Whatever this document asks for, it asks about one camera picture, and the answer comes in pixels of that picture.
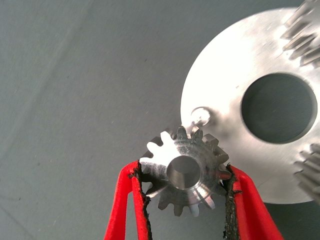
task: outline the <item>large metal disc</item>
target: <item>large metal disc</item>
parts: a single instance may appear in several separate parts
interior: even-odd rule
[[[258,13],[221,32],[191,67],[181,99],[182,125],[191,124],[194,109],[208,109],[212,119],[203,127],[203,133],[219,139],[230,157],[229,162],[253,179],[267,203],[311,200],[298,187],[294,173],[299,167],[294,162],[301,161],[299,152],[308,151],[310,144],[320,142],[317,115],[320,112],[320,104],[317,104],[320,101],[320,67],[302,66],[299,57],[290,59],[293,52],[284,50],[289,42],[282,38],[287,30],[285,22],[295,10],[283,8]],[[278,73],[296,76],[305,89],[310,90],[312,116],[296,137],[270,142],[248,129],[242,114],[242,101],[252,83]]]

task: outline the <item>gear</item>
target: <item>gear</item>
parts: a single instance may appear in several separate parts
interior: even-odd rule
[[[284,51],[293,50],[290,59],[301,57],[300,65],[320,67],[320,1],[306,0],[287,20],[282,38],[289,42]]]
[[[231,177],[223,164],[229,156],[218,147],[219,141],[202,130],[193,128],[188,135],[180,126],[177,134],[168,130],[148,142],[148,152],[140,158],[143,169],[142,181],[151,182],[146,195],[160,195],[158,208],[174,205],[174,215],[180,216],[189,207],[196,217],[199,203],[214,209],[212,194],[225,195],[220,180]]]
[[[295,162],[301,171],[294,175],[301,187],[310,197],[320,204],[320,144],[311,144],[310,151],[300,152],[303,161]]]

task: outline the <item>circular hole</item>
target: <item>circular hole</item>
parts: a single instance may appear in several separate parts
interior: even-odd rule
[[[250,85],[243,96],[241,111],[245,125],[256,137],[283,144],[308,132],[317,115],[317,101],[302,79],[273,73]]]
[[[166,171],[172,185],[182,190],[196,185],[200,173],[198,163],[190,156],[176,157],[170,162]]]

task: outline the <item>gray background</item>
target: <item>gray background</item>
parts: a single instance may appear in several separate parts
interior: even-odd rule
[[[0,0],[0,239],[102,239],[118,172],[180,124],[205,45],[244,17],[300,3]],[[222,239],[223,198],[216,205],[177,218],[153,200],[154,239]],[[315,203],[267,207],[286,239],[319,238]]]

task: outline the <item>disc hole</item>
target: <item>disc hole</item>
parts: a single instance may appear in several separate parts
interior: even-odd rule
[[[256,137],[284,144],[304,136],[317,116],[317,100],[300,78],[273,73],[256,80],[241,104],[245,125]]]

